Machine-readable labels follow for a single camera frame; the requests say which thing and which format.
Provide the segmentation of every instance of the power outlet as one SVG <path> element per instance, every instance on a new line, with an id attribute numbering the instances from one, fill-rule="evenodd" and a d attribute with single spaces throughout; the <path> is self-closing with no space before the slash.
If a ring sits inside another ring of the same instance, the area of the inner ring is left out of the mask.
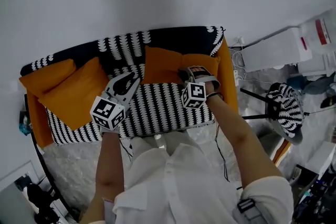
<path id="1" fill-rule="evenodd" d="M 239 85 L 239 78 L 238 78 L 238 70 L 233 71 L 233 75 L 235 76 L 235 85 Z"/>

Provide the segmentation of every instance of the shirt sleeve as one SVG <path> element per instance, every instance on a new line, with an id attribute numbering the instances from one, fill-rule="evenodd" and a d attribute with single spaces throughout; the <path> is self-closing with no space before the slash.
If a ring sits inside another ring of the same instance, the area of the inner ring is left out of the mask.
<path id="1" fill-rule="evenodd" d="M 288 181 L 280 176 L 261 178 L 250 183 L 241 199 L 261 203 L 272 215 L 275 223 L 290 223 L 293 215 L 293 194 Z"/>

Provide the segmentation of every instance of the hand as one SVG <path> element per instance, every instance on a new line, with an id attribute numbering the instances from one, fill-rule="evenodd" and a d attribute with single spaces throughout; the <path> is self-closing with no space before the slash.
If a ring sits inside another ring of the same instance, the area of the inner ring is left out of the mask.
<path id="1" fill-rule="evenodd" d="M 191 70 L 193 72 L 194 71 L 203 71 L 201 68 L 198 68 L 198 67 L 193 67 L 193 68 L 191 68 Z M 202 77 L 206 77 L 206 76 L 205 75 L 200 75 L 200 76 L 195 77 L 195 79 L 202 78 Z M 214 85 L 211 81 L 207 81 L 205 83 L 205 91 L 206 91 L 206 95 L 208 95 L 210 93 L 213 93 L 215 91 Z"/>

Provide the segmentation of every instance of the black and white patterned blanket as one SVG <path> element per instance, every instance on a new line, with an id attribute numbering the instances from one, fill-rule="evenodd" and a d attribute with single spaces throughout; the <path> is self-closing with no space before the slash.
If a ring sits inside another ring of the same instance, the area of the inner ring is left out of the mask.
<path id="1" fill-rule="evenodd" d="M 290 137 L 295 136 L 295 131 L 302 127 L 303 113 L 295 98 L 294 89 L 285 83 L 272 84 L 266 97 L 281 103 L 277 118 L 283 131 Z"/>
<path id="2" fill-rule="evenodd" d="M 146 45 L 174 50 L 182 54 L 213 56 L 224 38 L 223 27 L 179 27 L 140 31 L 99 39 L 57 52 L 26 65 L 21 75 L 55 62 L 73 59 L 77 68 L 98 56 L 104 71 L 113 78 L 133 71 L 144 77 Z M 204 104 L 198 110 L 182 107 L 180 95 L 183 87 L 173 83 L 140 85 L 130 103 L 128 118 L 120 124 L 120 137 L 146 136 L 209 124 L 214 116 Z M 100 141 L 99 127 L 90 122 L 72 131 L 46 108 L 48 123 L 56 144 Z"/>

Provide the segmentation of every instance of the black buckle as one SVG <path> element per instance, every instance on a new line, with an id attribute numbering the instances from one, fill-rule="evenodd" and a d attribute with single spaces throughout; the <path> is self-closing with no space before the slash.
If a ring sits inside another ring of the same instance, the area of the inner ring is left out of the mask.
<path id="1" fill-rule="evenodd" d="M 252 199 L 242 200 L 237 204 L 238 210 L 240 213 L 244 213 L 247 210 L 250 210 L 252 207 L 255 207 L 256 203 Z"/>

